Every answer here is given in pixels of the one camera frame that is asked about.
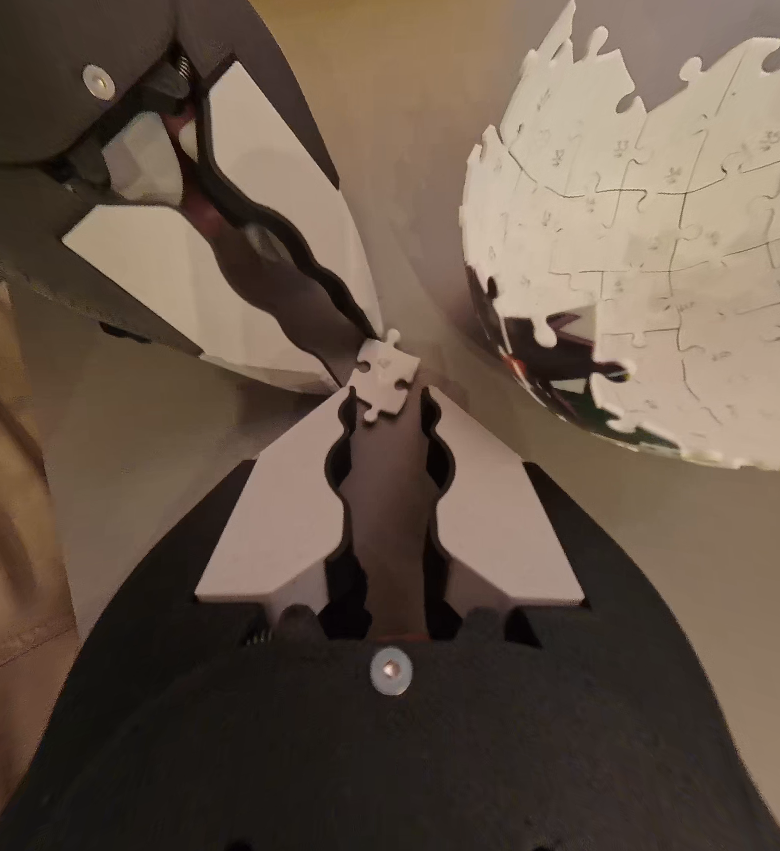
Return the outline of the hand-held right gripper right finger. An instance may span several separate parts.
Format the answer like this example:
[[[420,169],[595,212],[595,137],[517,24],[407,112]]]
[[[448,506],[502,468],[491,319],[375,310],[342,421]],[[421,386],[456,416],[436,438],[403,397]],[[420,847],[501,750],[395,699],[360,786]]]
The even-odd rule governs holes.
[[[435,386],[420,397],[427,600],[454,613],[575,607],[585,594],[519,455]]]

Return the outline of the person's beige trousers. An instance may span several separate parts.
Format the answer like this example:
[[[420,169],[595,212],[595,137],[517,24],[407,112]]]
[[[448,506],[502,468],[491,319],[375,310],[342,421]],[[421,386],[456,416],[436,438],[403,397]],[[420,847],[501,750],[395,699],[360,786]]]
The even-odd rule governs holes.
[[[78,650],[31,389],[0,277],[0,813]]]

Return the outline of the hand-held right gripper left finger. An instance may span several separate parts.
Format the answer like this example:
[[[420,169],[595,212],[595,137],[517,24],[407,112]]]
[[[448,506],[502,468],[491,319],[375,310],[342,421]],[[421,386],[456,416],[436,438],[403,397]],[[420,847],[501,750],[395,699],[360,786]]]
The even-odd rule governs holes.
[[[198,581],[201,602],[249,602],[278,621],[293,605],[330,602],[326,561],[342,545],[345,508],[330,482],[334,446],[350,434],[338,390],[262,450]]]

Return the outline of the white partly built puzzle ball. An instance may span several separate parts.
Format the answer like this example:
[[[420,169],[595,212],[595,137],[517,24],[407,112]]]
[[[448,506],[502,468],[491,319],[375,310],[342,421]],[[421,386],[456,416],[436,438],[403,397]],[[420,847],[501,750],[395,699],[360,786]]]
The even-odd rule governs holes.
[[[471,151],[471,297],[516,382],[636,451],[780,471],[780,47],[752,37],[651,110],[567,2]]]

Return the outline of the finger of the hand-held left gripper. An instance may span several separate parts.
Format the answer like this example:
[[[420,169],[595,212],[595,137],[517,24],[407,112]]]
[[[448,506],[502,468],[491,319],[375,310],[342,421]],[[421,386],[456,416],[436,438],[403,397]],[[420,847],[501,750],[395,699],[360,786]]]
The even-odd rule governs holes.
[[[303,394],[332,394],[338,380],[307,323],[309,282],[259,252],[243,229],[202,203],[165,123],[141,112],[103,151],[124,204],[99,204],[62,242],[194,343],[200,359]]]
[[[377,290],[345,197],[257,82],[233,59],[196,106],[202,182],[225,216],[271,231],[363,335],[382,337]]]

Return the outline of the white puzzle piece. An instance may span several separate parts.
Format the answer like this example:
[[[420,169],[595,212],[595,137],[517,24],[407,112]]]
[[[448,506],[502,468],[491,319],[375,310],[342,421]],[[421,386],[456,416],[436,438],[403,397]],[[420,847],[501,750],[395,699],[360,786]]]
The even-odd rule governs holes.
[[[353,388],[357,399],[367,405],[363,420],[372,426],[381,416],[395,417],[405,405],[408,390],[419,368],[419,358],[397,348],[400,332],[390,328],[384,339],[363,342],[347,386]]]

